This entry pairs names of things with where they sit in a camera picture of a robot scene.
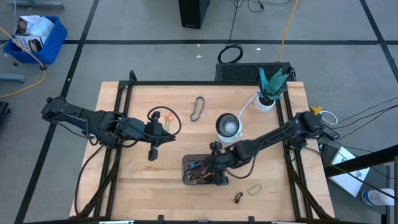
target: potted plant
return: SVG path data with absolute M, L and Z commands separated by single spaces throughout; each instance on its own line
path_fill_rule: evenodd
M 262 113 L 270 111 L 275 106 L 275 100 L 287 89 L 282 88 L 289 74 L 283 75 L 282 68 L 268 81 L 264 69 L 260 68 L 259 88 L 255 107 Z

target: white cable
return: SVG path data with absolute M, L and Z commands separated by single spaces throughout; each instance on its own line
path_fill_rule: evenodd
M 16 0 L 14 0 L 14 29 L 12 30 L 12 34 L 15 33 L 16 29 L 17 29 L 17 2 Z M 0 45 L 0 48 L 4 47 L 6 44 L 7 41 L 4 44 Z
M 330 125 L 336 125 L 336 124 L 338 123 L 337 117 L 336 117 L 332 112 L 330 112 L 330 111 L 319 111 L 319 114 L 320 114 L 320 115 L 322 115 L 323 113 L 330 114 L 330 115 L 332 115 L 332 116 L 334 117 L 334 119 L 335 119 L 335 122 L 332 123 L 332 122 L 327 121 L 327 120 L 326 120 L 325 118 L 323 118 L 323 116 L 322 116 L 322 120 L 324 120 L 326 123 L 328 123 L 328 124 L 330 124 Z
M 257 93 L 254 94 L 254 96 L 252 96 L 252 97 L 250 98 L 250 100 L 248 101 L 248 103 L 246 103 L 246 105 L 244 105 L 244 107 L 242 108 L 241 112 L 239 113 L 239 119 L 241 119 L 241 116 L 242 116 L 242 114 L 243 114 L 244 109 L 246 109 L 246 107 L 250 104 L 250 102 L 253 100 L 253 98 L 254 98 L 255 96 L 257 96 Z

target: yellow cable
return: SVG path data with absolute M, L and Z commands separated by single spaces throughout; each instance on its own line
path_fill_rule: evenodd
M 14 44 L 16 44 L 19 48 L 21 48 L 22 51 L 25 51 L 25 52 L 28 53 L 32 58 L 34 58 L 34 59 L 40 64 L 41 67 L 44 67 L 44 64 L 43 64 L 35 55 L 33 55 L 32 53 L 30 53 L 29 51 L 27 51 L 21 44 L 18 43 L 18 41 L 16 41 L 14 38 L 12 38 L 11 35 L 9 35 L 9 34 L 7 33 L 7 31 L 5 31 L 2 27 L 0 27 L 0 30 L 1 30 L 6 36 L 8 36 L 8 37 L 12 40 L 12 42 L 13 42 Z M 20 90 L 14 92 L 14 93 L 10 93 L 10 94 L 6 94 L 6 95 L 3 95 L 3 96 L 0 96 L 0 99 L 7 98 L 7 97 L 10 97 L 10 96 L 14 96 L 14 95 L 16 95 L 16 94 L 18 94 L 18 93 L 20 93 L 20 92 L 22 92 L 22 91 L 25 91 L 25 90 L 27 90 L 27 89 L 29 89 L 29 88 L 32 88 L 33 86 L 37 86 L 38 84 L 40 84 L 40 83 L 42 83 L 42 82 L 44 81 L 44 78 L 45 78 L 45 71 L 43 71 L 43 76 L 42 76 L 42 78 L 41 78 L 38 82 L 33 83 L 33 84 L 31 84 L 31 85 L 29 85 L 29 86 L 27 86 L 27 87 L 25 87 L 25 88 L 22 88 L 22 89 L 20 89 Z
M 294 14 L 294 11 L 296 10 L 297 3 L 299 3 L 299 0 L 295 0 L 292 12 L 290 13 L 289 20 L 287 21 L 287 24 L 286 24 L 286 27 L 285 27 L 284 36 L 282 38 L 282 43 L 280 45 L 278 62 L 280 62 L 280 60 L 282 59 L 282 53 L 284 51 L 286 33 L 287 33 L 287 30 L 289 29 L 290 22 L 292 21 L 293 14 Z

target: gray table leg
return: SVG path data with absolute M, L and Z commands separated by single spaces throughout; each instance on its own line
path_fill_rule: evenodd
M 27 7 L 34 7 L 34 6 L 42 6 L 42 7 L 52 7 L 57 6 L 61 9 L 64 9 L 62 2 L 57 1 L 49 1 L 49 0 L 16 0 L 17 6 L 27 6 Z M 8 0 L 8 4 L 14 4 L 13 0 Z
M 24 83 L 25 75 L 0 73 L 0 82 L 1 81 L 17 81 Z

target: black speaker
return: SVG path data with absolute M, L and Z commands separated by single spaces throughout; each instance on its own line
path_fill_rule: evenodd
M 178 0 L 183 27 L 200 29 L 210 0 Z

